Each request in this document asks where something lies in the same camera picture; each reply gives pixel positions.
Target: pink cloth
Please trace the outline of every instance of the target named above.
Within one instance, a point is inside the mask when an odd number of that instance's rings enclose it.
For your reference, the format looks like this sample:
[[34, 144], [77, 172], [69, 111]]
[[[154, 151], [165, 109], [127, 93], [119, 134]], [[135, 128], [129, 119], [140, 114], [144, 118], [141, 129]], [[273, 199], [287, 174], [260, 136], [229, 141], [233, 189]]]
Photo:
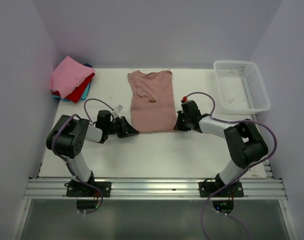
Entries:
[[93, 68], [84, 66], [67, 56], [51, 76], [51, 90], [59, 92], [64, 99], [93, 72]]
[[173, 132], [176, 123], [172, 72], [127, 75], [133, 97], [132, 126], [140, 133]]

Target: folded clothes stack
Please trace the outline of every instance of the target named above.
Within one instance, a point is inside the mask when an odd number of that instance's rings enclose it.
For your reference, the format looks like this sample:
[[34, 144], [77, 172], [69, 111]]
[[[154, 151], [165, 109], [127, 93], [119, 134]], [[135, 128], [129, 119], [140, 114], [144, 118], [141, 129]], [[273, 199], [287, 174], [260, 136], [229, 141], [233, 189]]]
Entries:
[[54, 70], [51, 76], [51, 90], [54, 98], [77, 103], [86, 99], [95, 76], [91, 65], [80, 64], [67, 56]]

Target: white table surface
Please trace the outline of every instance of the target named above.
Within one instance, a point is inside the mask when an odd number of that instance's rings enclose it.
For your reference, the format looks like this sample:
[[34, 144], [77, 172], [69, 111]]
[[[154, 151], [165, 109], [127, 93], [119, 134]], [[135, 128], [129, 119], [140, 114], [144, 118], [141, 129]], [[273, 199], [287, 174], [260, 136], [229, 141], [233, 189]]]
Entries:
[[[112, 107], [121, 104], [121, 115], [131, 123], [130, 105], [132, 91], [127, 73], [140, 70], [143, 73], [158, 72], [163, 69], [95, 69], [88, 98], [106, 101]], [[214, 116], [227, 120], [242, 120], [248, 115], [226, 115], [219, 112], [219, 97], [212, 69], [170, 69], [173, 73], [173, 91], [176, 111], [181, 110], [183, 96], [202, 91], [212, 95], [218, 109]], [[209, 113], [211, 100], [204, 95], [189, 97], [198, 104], [201, 113]], [[60, 101], [55, 123], [61, 115], [77, 113], [86, 118], [84, 101], [79, 103]], [[89, 101], [87, 109], [95, 121], [99, 110], [107, 108]], [[85, 141], [83, 156], [94, 176], [99, 178], [212, 178], [230, 160], [226, 141], [217, 136], [189, 132], [139, 134], [124, 139], [109, 136], [104, 144]], [[46, 149], [40, 177], [69, 177], [65, 164], [52, 151]], [[263, 164], [249, 171], [245, 178], [265, 178]]]

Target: white wall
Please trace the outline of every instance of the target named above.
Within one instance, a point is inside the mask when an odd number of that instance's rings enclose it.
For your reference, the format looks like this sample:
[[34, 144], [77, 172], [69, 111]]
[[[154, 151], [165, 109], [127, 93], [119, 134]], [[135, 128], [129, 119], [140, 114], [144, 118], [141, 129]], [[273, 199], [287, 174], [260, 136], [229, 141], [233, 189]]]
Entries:
[[9, 239], [29, 176], [45, 150], [60, 57], [30, 0], [0, 0], [0, 240]]
[[252, 61], [259, 66], [272, 108], [259, 120], [278, 137], [271, 167], [283, 178], [304, 240], [304, 0], [283, 0]]
[[95, 67], [249, 60], [281, 0], [33, 0], [62, 57]]

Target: red cloth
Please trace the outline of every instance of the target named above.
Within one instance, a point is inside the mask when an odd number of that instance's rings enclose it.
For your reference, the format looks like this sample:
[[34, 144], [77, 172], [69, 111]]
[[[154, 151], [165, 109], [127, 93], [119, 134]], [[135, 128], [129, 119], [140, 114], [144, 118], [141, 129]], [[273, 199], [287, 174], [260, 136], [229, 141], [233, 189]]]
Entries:
[[[92, 73], [87, 78], [85, 78], [85, 80], [77, 88], [75, 88], [75, 90], [71, 94], [69, 94], [66, 99], [77, 103], [81, 99], [83, 92], [85, 91], [87, 85], [91, 82], [94, 76], [95, 73]], [[53, 92], [53, 95], [61, 96], [58, 91]]]

